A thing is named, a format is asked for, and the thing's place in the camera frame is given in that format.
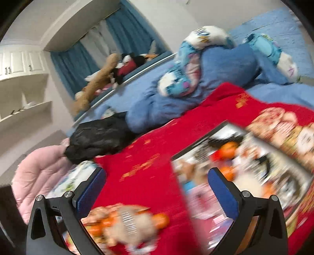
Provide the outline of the mandarin beside pompom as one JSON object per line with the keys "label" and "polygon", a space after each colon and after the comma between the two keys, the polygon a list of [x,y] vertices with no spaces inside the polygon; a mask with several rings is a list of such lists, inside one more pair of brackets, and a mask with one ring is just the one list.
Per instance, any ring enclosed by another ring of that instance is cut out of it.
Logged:
{"label": "mandarin beside pompom", "polygon": [[154,214],[152,221],[156,230],[165,229],[169,225],[169,217],[165,213]]}

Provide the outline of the blue bed sheet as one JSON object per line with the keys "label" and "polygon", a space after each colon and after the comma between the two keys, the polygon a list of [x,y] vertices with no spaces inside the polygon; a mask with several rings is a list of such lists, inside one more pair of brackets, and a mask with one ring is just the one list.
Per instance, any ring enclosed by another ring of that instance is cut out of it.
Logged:
{"label": "blue bed sheet", "polygon": [[313,87],[299,81],[291,55],[266,34],[253,32],[241,44],[221,28],[205,25],[181,42],[170,68],[124,113],[135,132],[181,117],[229,82],[267,103],[313,108]]}

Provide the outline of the black red plush toy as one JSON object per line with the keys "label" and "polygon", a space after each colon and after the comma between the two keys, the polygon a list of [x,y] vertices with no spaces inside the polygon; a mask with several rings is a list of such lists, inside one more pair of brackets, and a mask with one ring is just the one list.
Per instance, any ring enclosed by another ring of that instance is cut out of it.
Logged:
{"label": "black red plush toy", "polygon": [[130,53],[129,55],[122,54],[122,62],[118,63],[116,68],[111,72],[112,89],[116,89],[118,85],[123,83],[123,78],[136,70],[138,67],[144,65],[147,61],[150,61],[158,56],[158,54],[140,54],[135,55]]}

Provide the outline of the Stitch cartoon quilt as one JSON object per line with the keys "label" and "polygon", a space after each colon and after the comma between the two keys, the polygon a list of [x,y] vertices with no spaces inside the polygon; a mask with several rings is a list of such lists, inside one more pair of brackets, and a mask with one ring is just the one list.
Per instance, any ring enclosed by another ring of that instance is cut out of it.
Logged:
{"label": "Stitch cartoon quilt", "polygon": [[[293,58],[283,52],[271,37],[252,33],[245,37],[243,44],[265,56],[287,82],[298,81],[298,67]],[[159,94],[164,97],[183,97],[192,93],[200,83],[202,51],[209,46],[222,47],[228,51],[237,49],[229,34],[217,26],[207,25],[193,30],[181,43],[173,66],[158,81]]]}

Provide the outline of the blue fleece blanket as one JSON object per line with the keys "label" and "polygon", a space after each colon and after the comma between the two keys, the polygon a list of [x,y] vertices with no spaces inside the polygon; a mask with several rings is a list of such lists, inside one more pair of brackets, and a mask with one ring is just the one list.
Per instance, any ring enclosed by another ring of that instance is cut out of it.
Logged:
{"label": "blue fleece blanket", "polygon": [[161,94],[157,81],[145,90],[126,114],[126,123],[134,133],[144,133],[178,118],[199,105],[221,83],[244,86],[259,70],[258,60],[251,47],[241,44],[233,49],[208,47],[200,56],[200,79]]}

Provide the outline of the black puffer jacket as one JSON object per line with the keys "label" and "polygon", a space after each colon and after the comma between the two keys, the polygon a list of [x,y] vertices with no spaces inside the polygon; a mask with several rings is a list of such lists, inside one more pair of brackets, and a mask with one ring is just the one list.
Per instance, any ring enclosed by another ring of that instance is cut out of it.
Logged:
{"label": "black puffer jacket", "polygon": [[125,112],[115,113],[104,119],[80,124],[71,135],[64,155],[71,163],[78,165],[96,156],[120,152],[137,137],[129,129],[125,117]]}

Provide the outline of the black storage tray box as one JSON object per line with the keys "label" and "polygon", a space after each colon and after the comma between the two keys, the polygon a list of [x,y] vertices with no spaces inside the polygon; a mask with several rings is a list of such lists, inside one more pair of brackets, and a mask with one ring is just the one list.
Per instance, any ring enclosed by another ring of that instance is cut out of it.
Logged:
{"label": "black storage tray box", "polygon": [[203,254],[209,254],[231,227],[209,186],[207,174],[218,168],[240,191],[255,197],[278,196],[290,220],[304,199],[313,174],[269,143],[229,122],[171,158]]}

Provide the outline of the brown plush dog toy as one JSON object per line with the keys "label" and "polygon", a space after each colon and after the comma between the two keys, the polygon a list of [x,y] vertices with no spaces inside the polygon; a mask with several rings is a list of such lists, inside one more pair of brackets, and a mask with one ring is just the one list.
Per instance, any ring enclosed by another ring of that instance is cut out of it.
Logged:
{"label": "brown plush dog toy", "polygon": [[102,89],[105,85],[111,83],[111,73],[117,66],[119,55],[111,54],[107,57],[105,64],[95,75],[94,78],[82,90],[82,95],[75,100],[73,104],[73,113],[78,114],[81,111],[87,111],[90,108],[90,103],[94,100],[97,90]]}

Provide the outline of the pink quilt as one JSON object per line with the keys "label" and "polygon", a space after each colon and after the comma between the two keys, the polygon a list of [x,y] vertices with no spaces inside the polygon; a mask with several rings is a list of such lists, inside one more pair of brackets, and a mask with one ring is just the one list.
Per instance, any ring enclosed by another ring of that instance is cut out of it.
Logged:
{"label": "pink quilt", "polygon": [[69,138],[59,145],[38,148],[19,163],[12,179],[12,190],[18,211],[27,224],[37,195],[47,195],[73,164],[64,152]]}

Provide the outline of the white wall shelf cabinet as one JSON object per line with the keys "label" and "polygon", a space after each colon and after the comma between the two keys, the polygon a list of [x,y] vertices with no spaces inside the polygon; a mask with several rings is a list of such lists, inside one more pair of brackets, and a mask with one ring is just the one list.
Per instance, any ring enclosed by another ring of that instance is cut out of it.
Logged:
{"label": "white wall shelf cabinet", "polygon": [[1,131],[50,108],[45,100],[47,80],[47,64],[38,46],[1,46]]}

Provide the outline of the blue curtain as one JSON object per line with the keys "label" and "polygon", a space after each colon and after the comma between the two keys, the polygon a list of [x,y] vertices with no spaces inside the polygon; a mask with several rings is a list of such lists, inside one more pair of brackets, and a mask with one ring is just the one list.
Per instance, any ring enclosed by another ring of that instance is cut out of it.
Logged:
{"label": "blue curtain", "polygon": [[90,28],[69,49],[51,52],[55,70],[71,97],[87,84],[110,54],[164,54],[167,46],[129,1]]}

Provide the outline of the white printed towel roll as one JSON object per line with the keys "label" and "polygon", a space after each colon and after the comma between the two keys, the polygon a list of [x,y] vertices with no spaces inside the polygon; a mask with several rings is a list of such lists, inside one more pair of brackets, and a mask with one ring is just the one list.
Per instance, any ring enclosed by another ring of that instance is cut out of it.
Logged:
{"label": "white printed towel roll", "polygon": [[97,164],[93,161],[83,161],[75,168],[71,169],[58,184],[49,192],[47,199],[63,196],[67,191],[74,191],[81,182],[88,180],[97,168]]}

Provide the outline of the beige fluffy pompom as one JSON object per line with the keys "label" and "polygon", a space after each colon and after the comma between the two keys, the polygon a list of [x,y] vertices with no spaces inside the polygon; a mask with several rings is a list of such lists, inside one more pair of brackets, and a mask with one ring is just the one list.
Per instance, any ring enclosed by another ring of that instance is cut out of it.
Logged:
{"label": "beige fluffy pompom", "polygon": [[118,243],[138,246],[157,235],[153,214],[147,207],[119,205],[110,210],[109,219],[110,226],[103,234],[110,247]]}

